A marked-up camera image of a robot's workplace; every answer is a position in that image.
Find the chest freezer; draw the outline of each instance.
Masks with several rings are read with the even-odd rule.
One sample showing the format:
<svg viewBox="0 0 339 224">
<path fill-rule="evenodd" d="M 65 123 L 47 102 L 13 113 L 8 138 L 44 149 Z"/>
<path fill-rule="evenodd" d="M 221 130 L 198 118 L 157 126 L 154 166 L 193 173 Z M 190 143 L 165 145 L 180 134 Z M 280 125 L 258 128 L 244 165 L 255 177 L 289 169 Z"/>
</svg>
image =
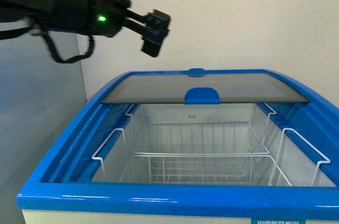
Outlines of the chest freezer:
<svg viewBox="0 0 339 224">
<path fill-rule="evenodd" d="M 110 81 L 17 195 L 30 223 L 339 223 L 339 110 L 269 70 Z"/>
</svg>

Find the label sticker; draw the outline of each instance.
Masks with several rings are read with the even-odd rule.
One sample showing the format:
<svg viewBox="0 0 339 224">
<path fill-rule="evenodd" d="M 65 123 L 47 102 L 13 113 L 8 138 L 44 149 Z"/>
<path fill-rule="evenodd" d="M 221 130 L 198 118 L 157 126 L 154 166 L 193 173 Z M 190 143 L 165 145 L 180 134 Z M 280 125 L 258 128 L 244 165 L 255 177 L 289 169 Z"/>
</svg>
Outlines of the label sticker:
<svg viewBox="0 0 339 224">
<path fill-rule="evenodd" d="M 198 116 L 196 114 L 188 114 L 187 118 L 188 119 L 196 119 L 196 118 L 198 118 Z"/>
<path fill-rule="evenodd" d="M 306 220 L 252 219 L 251 224 L 306 224 Z"/>
</svg>

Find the blue freezer rim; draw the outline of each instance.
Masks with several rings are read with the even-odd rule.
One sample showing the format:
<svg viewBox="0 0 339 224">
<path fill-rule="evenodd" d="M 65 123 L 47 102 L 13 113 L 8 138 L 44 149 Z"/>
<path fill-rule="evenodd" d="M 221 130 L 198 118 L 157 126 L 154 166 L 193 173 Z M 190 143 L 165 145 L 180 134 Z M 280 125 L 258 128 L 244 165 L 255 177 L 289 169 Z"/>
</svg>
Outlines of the blue freezer rim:
<svg viewBox="0 0 339 224">
<path fill-rule="evenodd" d="M 310 100 L 313 112 L 339 124 L 339 109 L 328 100 L 284 75 L 266 69 L 134 71 L 108 82 L 79 111 L 46 153 L 19 194 L 17 206 L 28 210 L 133 213 L 173 216 L 284 218 L 339 220 L 339 190 L 336 187 L 269 187 L 223 185 L 145 185 L 101 183 L 40 182 L 74 128 L 81 126 L 107 93 L 130 75 L 269 74 Z"/>
</svg>

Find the sliding glass lid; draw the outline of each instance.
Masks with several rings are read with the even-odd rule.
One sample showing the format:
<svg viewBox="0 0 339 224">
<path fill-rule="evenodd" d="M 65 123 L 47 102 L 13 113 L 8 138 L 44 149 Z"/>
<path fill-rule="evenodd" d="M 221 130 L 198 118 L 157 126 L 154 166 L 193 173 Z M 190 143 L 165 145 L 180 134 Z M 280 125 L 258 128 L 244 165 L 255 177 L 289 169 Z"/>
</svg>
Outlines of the sliding glass lid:
<svg viewBox="0 0 339 224">
<path fill-rule="evenodd" d="M 131 75 L 120 82 L 102 103 L 203 104 L 201 100 L 207 100 L 205 104 L 309 102 L 273 76 L 245 73 Z"/>
</svg>

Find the gray wall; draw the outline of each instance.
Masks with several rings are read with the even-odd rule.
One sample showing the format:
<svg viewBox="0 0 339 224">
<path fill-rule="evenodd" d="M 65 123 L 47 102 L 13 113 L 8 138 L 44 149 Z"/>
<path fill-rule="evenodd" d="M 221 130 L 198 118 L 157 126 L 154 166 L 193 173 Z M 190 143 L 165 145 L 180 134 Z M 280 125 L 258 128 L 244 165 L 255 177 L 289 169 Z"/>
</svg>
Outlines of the gray wall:
<svg viewBox="0 0 339 224">
<path fill-rule="evenodd" d="M 21 22 L 0 24 L 0 30 Z M 78 54 L 74 34 L 52 33 L 64 58 Z M 85 104 L 79 62 L 52 61 L 40 37 L 0 41 L 0 223 L 24 223 L 15 197 L 40 159 Z"/>
</svg>

